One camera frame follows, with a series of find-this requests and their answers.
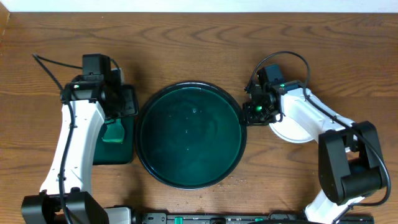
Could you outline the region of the green yellow sponge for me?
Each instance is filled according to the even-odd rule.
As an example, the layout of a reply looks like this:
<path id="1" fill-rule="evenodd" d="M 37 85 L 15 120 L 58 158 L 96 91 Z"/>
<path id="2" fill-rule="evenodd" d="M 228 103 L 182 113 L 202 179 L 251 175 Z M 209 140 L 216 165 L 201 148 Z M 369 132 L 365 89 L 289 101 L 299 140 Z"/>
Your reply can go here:
<path id="1" fill-rule="evenodd" d="M 122 144 L 124 142 L 125 130 L 121 119 L 111 119 L 105 122 L 106 130 L 102 140 L 106 143 Z"/>

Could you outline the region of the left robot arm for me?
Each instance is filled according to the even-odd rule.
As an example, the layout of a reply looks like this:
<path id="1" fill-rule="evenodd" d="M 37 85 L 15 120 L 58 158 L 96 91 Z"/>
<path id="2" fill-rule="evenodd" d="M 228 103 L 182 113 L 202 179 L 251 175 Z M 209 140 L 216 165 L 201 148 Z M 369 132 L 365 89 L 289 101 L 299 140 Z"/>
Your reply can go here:
<path id="1" fill-rule="evenodd" d="M 50 170 L 39 193 L 24 197 L 21 213 L 26 223 L 139 223 L 128 206 L 102 207 L 92 196 L 91 175 L 101 127 L 136 116 L 139 106 L 132 85 L 114 59 L 86 54 L 81 74 L 61 85 L 62 128 Z"/>

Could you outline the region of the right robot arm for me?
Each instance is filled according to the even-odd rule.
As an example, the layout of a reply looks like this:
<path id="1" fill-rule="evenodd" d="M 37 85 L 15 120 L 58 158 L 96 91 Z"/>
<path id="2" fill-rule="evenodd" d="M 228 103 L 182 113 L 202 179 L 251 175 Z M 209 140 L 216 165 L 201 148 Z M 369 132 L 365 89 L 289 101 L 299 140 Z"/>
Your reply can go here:
<path id="1" fill-rule="evenodd" d="M 245 88 L 246 126 L 269 126 L 281 139 L 318 144 L 321 191 L 304 210 L 311 223 L 339 223 L 342 216 L 379 189 L 391 191 L 379 137 L 369 121 L 356 123 L 323 104 L 298 80 L 288 82 L 278 65 L 255 72 Z"/>

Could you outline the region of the white plate top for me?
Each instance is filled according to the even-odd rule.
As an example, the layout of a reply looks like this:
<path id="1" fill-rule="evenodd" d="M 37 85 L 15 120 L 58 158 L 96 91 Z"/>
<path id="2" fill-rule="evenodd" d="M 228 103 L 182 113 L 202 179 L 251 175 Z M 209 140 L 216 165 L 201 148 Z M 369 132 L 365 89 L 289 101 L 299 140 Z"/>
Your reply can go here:
<path id="1" fill-rule="evenodd" d="M 274 134 L 291 143 L 302 144 L 313 140 L 313 137 L 292 119 L 287 118 L 282 122 L 272 123 L 269 126 Z"/>

